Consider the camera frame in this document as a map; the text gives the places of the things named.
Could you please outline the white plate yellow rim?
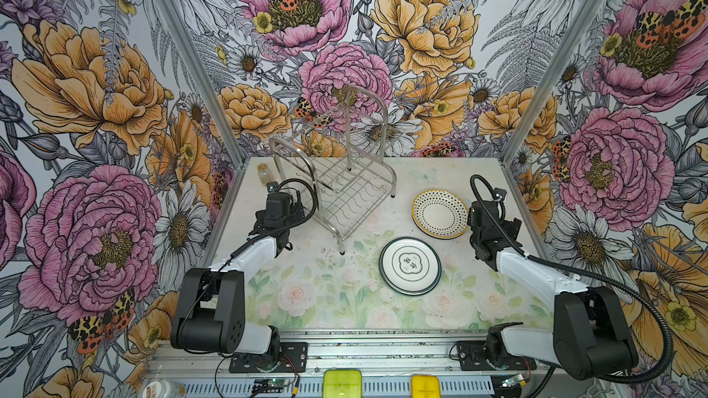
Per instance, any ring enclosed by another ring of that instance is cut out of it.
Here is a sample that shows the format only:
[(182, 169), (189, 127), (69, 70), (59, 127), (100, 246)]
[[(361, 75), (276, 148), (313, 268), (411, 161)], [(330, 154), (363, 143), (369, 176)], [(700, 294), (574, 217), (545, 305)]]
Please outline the white plate yellow rim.
[(439, 240), (452, 240), (468, 229), (468, 207), (458, 196), (433, 189), (415, 196), (411, 217), (417, 228)]

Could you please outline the silver metal dish rack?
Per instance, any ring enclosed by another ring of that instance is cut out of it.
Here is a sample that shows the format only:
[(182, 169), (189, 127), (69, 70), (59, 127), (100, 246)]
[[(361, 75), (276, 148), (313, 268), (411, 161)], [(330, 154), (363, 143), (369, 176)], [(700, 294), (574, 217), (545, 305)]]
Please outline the silver metal dish rack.
[(335, 106), (293, 123), (292, 133), (273, 136), (268, 148), (281, 180), (308, 182), (318, 197), (313, 217), (330, 232), (340, 254), (346, 240), (388, 197), (398, 177), (385, 162), (388, 123), (384, 100), (365, 88), (339, 90)]

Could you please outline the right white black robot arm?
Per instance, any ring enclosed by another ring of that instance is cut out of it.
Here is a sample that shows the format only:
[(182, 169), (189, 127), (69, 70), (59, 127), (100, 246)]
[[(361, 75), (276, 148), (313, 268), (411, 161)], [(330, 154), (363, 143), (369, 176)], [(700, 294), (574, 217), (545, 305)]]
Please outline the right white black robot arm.
[(495, 188), (490, 194), (490, 200), (478, 197), (468, 213), (476, 258), (541, 300), (553, 318), (549, 330), (522, 322), (492, 326), (485, 344), (490, 364), (502, 367), (526, 357), (579, 381), (636, 367), (638, 354), (616, 293), (532, 260), (517, 240), (521, 220), (505, 217), (505, 192)]

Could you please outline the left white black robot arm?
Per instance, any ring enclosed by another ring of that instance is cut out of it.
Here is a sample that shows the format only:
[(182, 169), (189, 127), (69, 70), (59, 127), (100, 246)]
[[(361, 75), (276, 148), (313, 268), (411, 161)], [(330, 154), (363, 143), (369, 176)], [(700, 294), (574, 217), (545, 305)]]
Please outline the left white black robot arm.
[(292, 249), (289, 234), (308, 222), (319, 208), (315, 188), (290, 178), (267, 186), (265, 208), (244, 244), (209, 267), (184, 275), (171, 321), (171, 346), (187, 353), (237, 354), (280, 359), (280, 332), (246, 319), (246, 288), (267, 263)]

